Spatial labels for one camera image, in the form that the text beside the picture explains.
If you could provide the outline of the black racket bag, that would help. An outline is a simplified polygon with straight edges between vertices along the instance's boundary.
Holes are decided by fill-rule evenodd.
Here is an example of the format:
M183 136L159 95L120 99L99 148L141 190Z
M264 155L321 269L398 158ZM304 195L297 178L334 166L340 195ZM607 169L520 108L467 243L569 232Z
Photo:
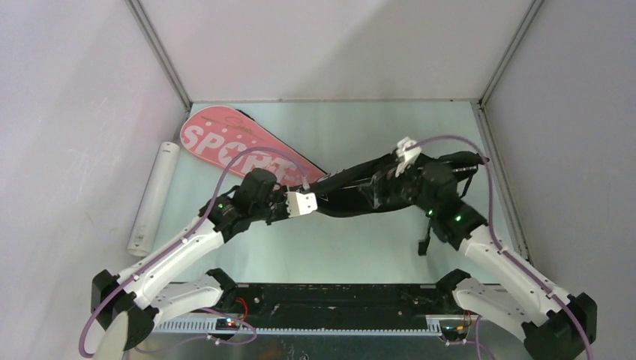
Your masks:
M420 154L407 169L422 171L421 194L413 205L373 208L370 204L371 178L379 171L395 171L398 159L394 153L325 175L310 184L310 192L316 195L317 211L333 218L419 207L428 219L426 236L418 245L419 255L424 256L432 234L441 242L459 249L462 241L469 239L473 230L487 224L482 215L464 202L467 191L459 190L458 185L461 182L470 185L479 167L488 162L489 158L470 151L458 151L440 157Z

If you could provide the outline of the pink SPORT racket bag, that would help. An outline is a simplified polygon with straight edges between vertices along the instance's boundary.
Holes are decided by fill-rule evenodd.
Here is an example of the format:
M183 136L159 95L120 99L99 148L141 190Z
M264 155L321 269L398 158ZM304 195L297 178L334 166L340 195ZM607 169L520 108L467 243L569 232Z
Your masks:
M179 139L191 155L219 169L225 168L239 152L253 147L268 147L286 154L267 151L246 154L229 171L240 178L254 168L263 168L274 173L279 183L291 187L302 183L302 172L297 166L306 171L309 182L326 174L246 113L230 106L214 105L194 112L182 125Z

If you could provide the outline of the white shuttlecock tube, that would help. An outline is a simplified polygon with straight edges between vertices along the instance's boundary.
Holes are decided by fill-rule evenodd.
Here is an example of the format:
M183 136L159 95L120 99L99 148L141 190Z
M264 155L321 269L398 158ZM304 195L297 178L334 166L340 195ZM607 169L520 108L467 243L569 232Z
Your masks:
M179 152L174 142L160 144L127 243L126 251L132 256L146 257L152 252Z

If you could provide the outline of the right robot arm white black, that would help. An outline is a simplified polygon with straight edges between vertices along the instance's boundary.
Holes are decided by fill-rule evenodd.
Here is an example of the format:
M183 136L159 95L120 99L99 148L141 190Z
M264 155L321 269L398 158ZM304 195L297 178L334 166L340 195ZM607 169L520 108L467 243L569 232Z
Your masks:
M463 308L486 318L521 341L533 359L576 359L581 353L593 358L596 303L585 293L573 296L505 246L489 221L458 194L458 180L448 165L380 170L366 193L376 207L403 200L424 210L438 239L504 288L488 289L454 271L456 281L436 293L441 311L454 314Z

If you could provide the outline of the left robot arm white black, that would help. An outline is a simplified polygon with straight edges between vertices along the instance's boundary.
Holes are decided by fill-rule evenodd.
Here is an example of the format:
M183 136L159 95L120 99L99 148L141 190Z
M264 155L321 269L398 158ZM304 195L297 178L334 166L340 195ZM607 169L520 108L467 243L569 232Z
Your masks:
M298 215L299 201L313 194L305 187L280 184L265 169L250 171L241 184L225 193L215 191L194 219L171 241L133 265L113 274L103 270L91 282L91 317L106 332L94 354L79 350L90 359L117 359L141 344L160 324L193 310L214 307L231 311L237 302L233 282L220 269L190 283L173 280L206 254L247 231L254 222L286 220Z

